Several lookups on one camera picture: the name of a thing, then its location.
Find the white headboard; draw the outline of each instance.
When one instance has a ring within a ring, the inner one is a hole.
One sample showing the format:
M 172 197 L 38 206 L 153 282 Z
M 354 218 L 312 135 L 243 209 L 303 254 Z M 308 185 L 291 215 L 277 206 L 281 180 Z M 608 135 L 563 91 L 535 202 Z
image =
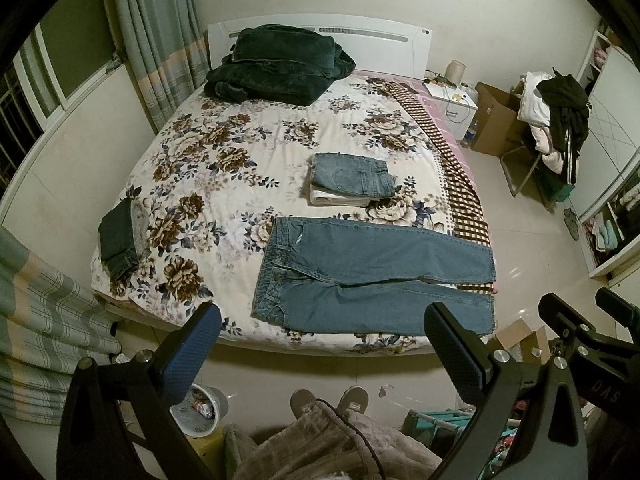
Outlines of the white headboard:
M 305 27 L 340 43 L 353 57 L 356 69 L 424 78 L 433 33 L 428 28 L 406 23 L 348 16 L 346 14 L 273 14 L 209 25 L 209 53 L 212 68 L 229 54 L 238 33 L 267 23 Z

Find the bolt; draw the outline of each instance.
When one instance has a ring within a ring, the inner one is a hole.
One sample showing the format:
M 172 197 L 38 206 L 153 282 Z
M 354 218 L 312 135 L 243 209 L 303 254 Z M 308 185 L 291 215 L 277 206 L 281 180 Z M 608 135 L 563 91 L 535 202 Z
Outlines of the bolt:
M 561 370 L 564 370 L 567 366 L 566 361 L 564 360 L 564 357 L 555 357 L 554 364 Z
M 509 352 L 506 350 L 496 350 L 494 352 L 494 359 L 499 363 L 505 363 L 509 360 Z
M 141 350 L 133 358 L 139 363 L 148 363 L 153 356 L 154 353 L 151 350 Z
M 87 368 L 90 368 L 92 364 L 94 364 L 93 359 L 90 357 L 83 357 L 78 361 L 78 368 L 81 370 L 87 370 Z

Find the bed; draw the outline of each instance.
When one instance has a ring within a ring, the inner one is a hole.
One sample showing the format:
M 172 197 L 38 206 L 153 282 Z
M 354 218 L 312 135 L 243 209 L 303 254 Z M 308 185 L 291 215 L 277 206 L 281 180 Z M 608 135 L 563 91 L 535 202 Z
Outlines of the bed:
M 472 174 L 421 85 L 431 31 L 357 16 L 261 16 L 211 25 L 211 59 L 225 55 L 242 28 L 263 23 L 331 34 L 359 70 L 309 107 L 230 104 L 197 89 L 158 133 L 118 197 L 138 200 L 148 212 L 150 256 L 113 282 L 96 247 L 92 287 L 125 317 L 135 313 L 137 320 L 173 327 L 212 301 L 222 313 L 221 342 L 237 346 L 310 354 L 432 352 L 425 337 L 292 332 L 251 316 L 276 216 L 435 229 L 490 244 Z M 312 206 L 309 160 L 317 152 L 386 160 L 398 176 L 396 195 L 367 208 Z M 462 287 L 493 291 L 491 283 Z

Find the blue jeans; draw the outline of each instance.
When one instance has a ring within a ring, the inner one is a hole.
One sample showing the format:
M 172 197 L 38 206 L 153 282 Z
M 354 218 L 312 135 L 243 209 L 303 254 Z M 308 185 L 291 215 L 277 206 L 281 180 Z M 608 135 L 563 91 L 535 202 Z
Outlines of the blue jeans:
M 493 282 L 492 250 L 428 229 L 278 217 L 253 314 L 301 332 L 424 336 L 424 311 L 441 301 L 464 328 L 494 329 L 491 296 L 425 280 Z
M 389 198 L 396 193 L 396 178 L 384 160 L 345 153 L 316 153 L 311 183 L 347 196 Z

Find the window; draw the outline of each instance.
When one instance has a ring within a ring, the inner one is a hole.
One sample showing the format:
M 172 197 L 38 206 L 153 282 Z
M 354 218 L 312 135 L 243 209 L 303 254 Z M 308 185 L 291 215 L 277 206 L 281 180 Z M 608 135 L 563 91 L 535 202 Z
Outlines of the window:
M 30 153 L 38 138 L 105 77 L 114 51 L 102 0 L 58 0 L 36 26 L 0 76 L 0 198 L 42 148 Z

